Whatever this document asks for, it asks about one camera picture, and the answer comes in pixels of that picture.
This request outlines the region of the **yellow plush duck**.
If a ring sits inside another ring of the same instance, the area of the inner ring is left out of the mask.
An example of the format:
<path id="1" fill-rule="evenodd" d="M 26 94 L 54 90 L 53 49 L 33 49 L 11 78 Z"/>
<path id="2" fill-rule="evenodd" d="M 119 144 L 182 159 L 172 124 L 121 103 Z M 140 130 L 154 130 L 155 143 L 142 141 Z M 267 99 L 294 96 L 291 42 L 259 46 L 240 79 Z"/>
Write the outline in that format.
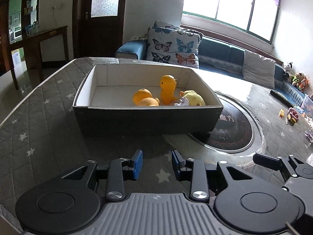
<path id="1" fill-rule="evenodd" d="M 205 106 L 206 103 L 202 96 L 194 90 L 180 91 L 180 98 L 176 100 L 173 106 Z"/>

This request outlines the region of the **yellow rubber dog toy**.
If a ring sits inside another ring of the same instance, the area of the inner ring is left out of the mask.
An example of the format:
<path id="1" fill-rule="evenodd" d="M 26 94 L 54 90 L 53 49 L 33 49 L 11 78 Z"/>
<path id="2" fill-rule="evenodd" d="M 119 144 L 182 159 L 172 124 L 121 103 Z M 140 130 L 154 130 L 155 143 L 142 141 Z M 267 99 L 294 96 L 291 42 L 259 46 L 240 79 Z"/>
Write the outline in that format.
<path id="1" fill-rule="evenodd" d="M 161 88 L 161 101 L 164 105 L 169 105 L 176 101 L 177 98 L 174 96 L 176 89 L 177 80 L 172 75 L 164 75 L 160 80 Z"/>

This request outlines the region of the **small toy pile on table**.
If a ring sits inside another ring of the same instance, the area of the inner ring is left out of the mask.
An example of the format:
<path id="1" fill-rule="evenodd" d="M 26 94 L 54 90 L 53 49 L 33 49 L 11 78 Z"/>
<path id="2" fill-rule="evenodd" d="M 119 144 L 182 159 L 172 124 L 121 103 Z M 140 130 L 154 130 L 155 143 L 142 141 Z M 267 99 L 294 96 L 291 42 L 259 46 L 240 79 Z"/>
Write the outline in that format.
<path id="1" fill-rule="evenodd" d="M 280 109 L 279 117 L 285 118 L 285 123 L 290 124 L 291 126 L 299 121 L 299 114 L 293 107 L 290 107 L 286 112 L 283 109 Z"/>

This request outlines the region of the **round black induction plate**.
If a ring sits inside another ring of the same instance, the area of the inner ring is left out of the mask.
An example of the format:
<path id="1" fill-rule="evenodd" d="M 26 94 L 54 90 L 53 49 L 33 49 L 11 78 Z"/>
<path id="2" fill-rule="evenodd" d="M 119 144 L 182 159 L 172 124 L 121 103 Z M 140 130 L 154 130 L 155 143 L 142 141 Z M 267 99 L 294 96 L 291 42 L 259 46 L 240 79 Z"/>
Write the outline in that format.
<path id="1" fill-rule="evenodd" d="M 258 118 L 240 101 L 217 93 L 223 110 L 212 132 L 165 135 L 182 156 L 206 163 L 227 161 L 243 169 L 255 165 L 253 155 L 266 150 L 264 130 Z"/>

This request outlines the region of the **clear plastic storage bin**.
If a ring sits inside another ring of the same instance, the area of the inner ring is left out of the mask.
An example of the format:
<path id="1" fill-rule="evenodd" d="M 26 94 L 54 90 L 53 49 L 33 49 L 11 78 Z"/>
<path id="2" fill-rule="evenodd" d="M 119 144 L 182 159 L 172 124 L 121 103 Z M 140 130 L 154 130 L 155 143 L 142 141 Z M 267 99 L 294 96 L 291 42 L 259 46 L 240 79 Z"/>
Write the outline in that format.
<path id="1" fill-rule="evenodd" d="M 305 95 L 305 98 L 302 102 L 301 109 L 303 112 L 310 118 L 313 118 L 313 101 L 312 97 Z"/>

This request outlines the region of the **black remote control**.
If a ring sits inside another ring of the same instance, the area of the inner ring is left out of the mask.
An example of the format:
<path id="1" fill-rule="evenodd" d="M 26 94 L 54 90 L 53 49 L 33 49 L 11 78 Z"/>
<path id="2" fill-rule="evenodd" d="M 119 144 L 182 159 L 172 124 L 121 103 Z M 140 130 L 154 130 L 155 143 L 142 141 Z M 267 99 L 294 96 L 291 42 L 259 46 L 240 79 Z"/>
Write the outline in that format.
<path id="1" fill-rule="evenodd" d="M 294 107 L 294 105 L 283 94 L 281 94 L 275 90 L 270 90 L 270 95 L 272 95 L 275 99 L 280 101 L 286 107 L 288 107 L 288 108 Z"/>

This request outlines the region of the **white cardboard box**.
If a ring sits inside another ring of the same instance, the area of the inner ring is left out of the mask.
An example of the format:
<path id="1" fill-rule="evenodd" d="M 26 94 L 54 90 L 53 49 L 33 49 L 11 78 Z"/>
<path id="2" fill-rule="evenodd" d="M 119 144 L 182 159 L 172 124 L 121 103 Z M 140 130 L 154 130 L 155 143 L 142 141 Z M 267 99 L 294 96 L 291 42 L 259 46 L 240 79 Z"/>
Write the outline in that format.
<path id="1" fill-rule="evenodd" d="M 133 95 L 145 88 L 160 98 L 162 76 L 177 80 L 175 96 L 194 90 L 205 101 L 203 106 L 139 107 Z M 73 101 L 74 113 L 84 135 L 160 135 L 210 132 L 220 118 L 223 105 L 201 77 L 190 67 L 120 61 L 97 64 L 87 74 Z"/>

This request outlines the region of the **grey quilted star table cover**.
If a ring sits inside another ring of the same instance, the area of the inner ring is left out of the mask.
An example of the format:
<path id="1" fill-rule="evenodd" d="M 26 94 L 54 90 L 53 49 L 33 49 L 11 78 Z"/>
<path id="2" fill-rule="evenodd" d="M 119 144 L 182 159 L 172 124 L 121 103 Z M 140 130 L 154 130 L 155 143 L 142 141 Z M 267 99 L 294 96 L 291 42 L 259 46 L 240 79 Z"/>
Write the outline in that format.
<path id="1" fill-rule="evenodd" d="M 252 147 L 237 154 L 209 150 L 188 135 L 84 137 L 72 109 L 74 96 L 86 74 L 102 58 L 80 58 L 36 87 L 1 126 L 1 234 L 22 232 L 16 218 L 15 204 L 29 189 L 63 172 L 95 160 L 105 165 L 118 157 L 143 151 L 143 168 L 138 181 L 126 182 L 131 193 L 187 193 L 190 184 L 178 182 L 171 166 L 171 151 L 206 163 L 228 160 L 274 185 L 283 185 L 280 173 L 252 164 L 252 154 L 261 140 L 255 137 Z M 288 125 L 278 116 L 282 104 L 267 88 L 205 70 L 200 75 L 217 92 L 231 96 L 251 110 L 264 132 L 265 154 L 272 157 L 293 155 L 312 162 L 312 145 L 304 133 L 309 125 L 304 119 Z"/>

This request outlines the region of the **plush toys pile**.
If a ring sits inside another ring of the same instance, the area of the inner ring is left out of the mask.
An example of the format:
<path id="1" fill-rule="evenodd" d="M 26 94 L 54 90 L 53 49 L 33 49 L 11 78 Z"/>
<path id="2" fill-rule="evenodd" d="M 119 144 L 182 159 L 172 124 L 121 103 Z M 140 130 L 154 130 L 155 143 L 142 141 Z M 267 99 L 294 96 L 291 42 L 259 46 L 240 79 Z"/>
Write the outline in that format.
<path id="1" fill-rule="evenodd" d="M 309 80 L 303 73 L 297 72 L 294 74 L 292 68 L 292 62 L 284 65 L 285 77 L 300 92 L 304 92 L 305 87 L 309 84 Z"/>

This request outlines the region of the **grey sofa cushion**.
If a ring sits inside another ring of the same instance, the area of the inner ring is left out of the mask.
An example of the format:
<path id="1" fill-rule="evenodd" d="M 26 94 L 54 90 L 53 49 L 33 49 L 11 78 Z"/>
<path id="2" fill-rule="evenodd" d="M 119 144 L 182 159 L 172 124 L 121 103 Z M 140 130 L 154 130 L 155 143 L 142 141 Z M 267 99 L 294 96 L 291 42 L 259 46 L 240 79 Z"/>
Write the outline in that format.
<path id="1" fill-rule="evenodd" d="M 273 89 L 275 60 L 245 50 L 242 75 L 244 80 Z"/>

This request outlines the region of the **blue sofa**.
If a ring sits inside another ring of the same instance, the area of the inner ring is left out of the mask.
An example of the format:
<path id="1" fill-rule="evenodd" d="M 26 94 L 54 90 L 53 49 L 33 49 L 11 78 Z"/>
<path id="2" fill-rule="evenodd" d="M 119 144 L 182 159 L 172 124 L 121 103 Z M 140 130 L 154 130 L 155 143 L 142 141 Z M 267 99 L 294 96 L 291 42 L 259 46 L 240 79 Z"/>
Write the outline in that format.
<path id="1" fill-rule="evenodd" d="M 116 51 L 117 58 L 145 60 L 147 40 L 133 40 Z M 245 50 L 212 38 L 203 38 L 198 53 L 200 69 L 242 79 Z M 300 106 L 305 95 L 287 82 L 283 67 L 275 63 L 274 90 L 283 94 L 293 105 Z"/>

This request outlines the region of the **butterfly print pillow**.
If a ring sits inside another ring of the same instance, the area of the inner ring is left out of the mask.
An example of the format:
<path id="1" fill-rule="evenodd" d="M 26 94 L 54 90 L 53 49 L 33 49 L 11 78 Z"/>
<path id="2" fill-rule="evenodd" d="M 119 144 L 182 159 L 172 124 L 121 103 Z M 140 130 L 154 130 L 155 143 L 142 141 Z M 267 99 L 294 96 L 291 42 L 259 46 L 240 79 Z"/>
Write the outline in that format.
<path id="1" fill-rule="evenodd" d="M 198 69 L 198 50 L 202 38 L 203 34 L 198 31 L 167 26 L 156 21 L 148 29 L 146 59 Z"/>

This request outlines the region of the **dark wooden door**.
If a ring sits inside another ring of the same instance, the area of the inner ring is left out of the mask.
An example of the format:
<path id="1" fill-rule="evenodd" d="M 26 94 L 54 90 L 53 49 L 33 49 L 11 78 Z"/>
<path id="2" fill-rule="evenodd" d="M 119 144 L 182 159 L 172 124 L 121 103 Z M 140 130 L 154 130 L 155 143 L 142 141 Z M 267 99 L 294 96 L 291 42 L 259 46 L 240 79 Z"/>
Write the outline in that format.
<path id="1" fill-rule="evenodd" d="M 126 0 L 73 0 L 73 53 L 113 57 L 122 45 Z"/>

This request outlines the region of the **window with green frame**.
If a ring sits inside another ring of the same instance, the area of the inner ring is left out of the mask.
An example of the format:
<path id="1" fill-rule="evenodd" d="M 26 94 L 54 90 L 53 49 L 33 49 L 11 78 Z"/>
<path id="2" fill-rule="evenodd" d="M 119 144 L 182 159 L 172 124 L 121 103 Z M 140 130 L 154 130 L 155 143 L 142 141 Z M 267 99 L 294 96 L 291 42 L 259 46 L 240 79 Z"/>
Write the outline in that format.
<path id="1" fill-rule="evenodd" d="M 281 0 L 184 0 L 183 13 L 247 32 L 267 43 L 274 38 Z"/>

